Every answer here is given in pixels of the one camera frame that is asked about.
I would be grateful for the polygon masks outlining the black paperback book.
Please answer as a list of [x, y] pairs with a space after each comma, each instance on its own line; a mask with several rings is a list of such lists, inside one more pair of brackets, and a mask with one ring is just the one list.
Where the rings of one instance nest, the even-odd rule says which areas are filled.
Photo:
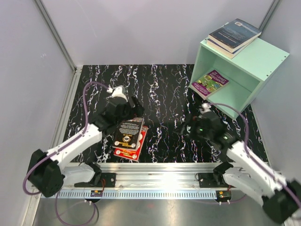
[[143, 125], [143, 117], [122, 121], [115, 132], [112, 147], [136, 151]]

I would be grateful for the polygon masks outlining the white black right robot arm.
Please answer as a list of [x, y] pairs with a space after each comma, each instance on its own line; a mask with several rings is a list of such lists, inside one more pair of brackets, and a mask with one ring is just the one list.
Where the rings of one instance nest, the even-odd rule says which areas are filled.
[[206, 140], [215, 149], [240, 164], [245, 173], [231, 163], [223, 162], [213, 170], [213, 182], [218, 187], [238, 188], [255, 200], [275, 223], [282, 224], [301, 208], [301, 185], [288, 181], [265, 164], [222, 120], [210, 110], [200, 116], [189, 115], [176, 126], [175, 132], [197, 141]]

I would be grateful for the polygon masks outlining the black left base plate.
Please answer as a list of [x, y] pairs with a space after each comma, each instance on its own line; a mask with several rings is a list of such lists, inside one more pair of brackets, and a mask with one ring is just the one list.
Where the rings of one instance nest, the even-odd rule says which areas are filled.
[[75, 183], [74, 187], [103, 187], [114, 188], [116, 184], [116, 173], [95, 173], [89, 182]]

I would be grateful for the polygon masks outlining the dark blue hardcover book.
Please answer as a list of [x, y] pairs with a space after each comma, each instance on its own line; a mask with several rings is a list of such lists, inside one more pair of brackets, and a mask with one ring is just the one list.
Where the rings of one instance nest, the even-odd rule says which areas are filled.
[[237, 18], [210, 33], [207, 39], [211, 39], [228, 51], [234, 52], [260, 35], [261, 30]]

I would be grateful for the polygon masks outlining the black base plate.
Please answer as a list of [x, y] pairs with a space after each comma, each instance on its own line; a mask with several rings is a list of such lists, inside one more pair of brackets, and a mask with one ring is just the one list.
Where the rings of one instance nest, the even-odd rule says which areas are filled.
[[222, 176], [218, 176], [212, 172], [200, 172], [196, 174], [200, 188], [229, 188]]
[[114, 188], [116, 184], [116, 173], [95, 173], [89, 182], [75, 183], [74, 187], [103, 187]]

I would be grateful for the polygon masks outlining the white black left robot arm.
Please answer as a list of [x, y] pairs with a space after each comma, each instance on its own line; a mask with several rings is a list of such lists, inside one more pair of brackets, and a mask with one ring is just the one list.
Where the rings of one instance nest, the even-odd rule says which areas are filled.
[[122, 122], [142, 117], [143, 114], [144, 107], [135, 96], [128, 100], [121, 97], [110, 98], [107, 106], [92, 116], [80, 132], [45, 152], [36, 150], [31, 156], [25, 179], [45, 197], [55, 195], [67, 185], [100, 186], [103, 179], [98, 164], [86, 162], [70, 167], [69, 163], [80, 153], [117, 131]]

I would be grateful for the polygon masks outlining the purple Treehouse book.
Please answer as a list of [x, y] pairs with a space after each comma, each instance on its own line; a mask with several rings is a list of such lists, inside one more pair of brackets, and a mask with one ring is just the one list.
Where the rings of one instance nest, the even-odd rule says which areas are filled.
[[195, 82], [192, 82], [191, 89], [202, 99], [206, 100], [228, 83], [229, 80], [227, 78], [225, 78], [217, 70], [212, 70], [199, 77]]

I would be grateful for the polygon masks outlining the red book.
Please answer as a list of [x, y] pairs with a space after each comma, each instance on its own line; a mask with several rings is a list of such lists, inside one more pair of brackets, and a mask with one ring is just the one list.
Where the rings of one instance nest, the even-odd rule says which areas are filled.
[[145, 137], [148, 131], [147, 126], [142, 127], [141, 134], [139, 135], [139, 143], [138, 143], [138, 149], [137, 150], [128, 150], [128, 149], [119, 149], [116, 148], [114, 151], [114, 155], [120, 158], [128, 159], [128, 160], [133, 160], [135, 162], [138, 162], [139, 156], [145, 141]]

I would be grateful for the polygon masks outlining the blue orange paperback book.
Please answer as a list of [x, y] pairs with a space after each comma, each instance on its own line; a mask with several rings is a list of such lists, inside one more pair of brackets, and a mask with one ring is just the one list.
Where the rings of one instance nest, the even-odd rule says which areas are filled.
[[214, 41], [212, 41], [211, 39], [207, 39], [206, 40], [206, 44], [208, 46], [210, 46], [211, 48], [215, 49], [216, 51], [218, 51], [219, 53], [223, 54], [224, 56], [228, 57], [229, 59], [233, 59], [236, 55], [238, 55], [245, 47], [247, 47], [247, 45], [242, 46], [241, 48], [239, 48], [238, 50], [234, 51], [234, 52], [230, 52], [227, 49], [223, 48], [222, 46], [218, 45], [217, 43], [215, 43]]

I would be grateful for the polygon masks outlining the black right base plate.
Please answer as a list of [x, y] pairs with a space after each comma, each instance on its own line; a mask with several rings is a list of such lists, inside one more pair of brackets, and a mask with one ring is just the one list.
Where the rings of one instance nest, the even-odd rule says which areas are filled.
[[222, 176], [218, 176], [212, 172], [200, 172], [196, 174], [200, 188], [229, 188]]

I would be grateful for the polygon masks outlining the mint green open cabinet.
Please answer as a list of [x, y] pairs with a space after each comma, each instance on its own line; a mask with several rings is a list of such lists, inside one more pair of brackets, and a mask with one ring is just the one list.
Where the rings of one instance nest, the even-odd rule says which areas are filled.
[[206, 44], [199, 45], [191, 82], [212, 70], [217, 70], [229, 83], [207, 98], [232, 119], [238, 117], [257, 97], [289, 53], [256, 38], [233, 59]]

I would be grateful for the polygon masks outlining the aluminium rail frame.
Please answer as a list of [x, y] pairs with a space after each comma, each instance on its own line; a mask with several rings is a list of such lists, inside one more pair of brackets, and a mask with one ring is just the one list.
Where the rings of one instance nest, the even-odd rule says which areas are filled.
[[116, 173], [115, 190], [182, 190], [198, 187], [196, 174], [212, 172], [216, 163], [70, 163], [59, 169], [59, 187], [74, 188], [95, 173]]

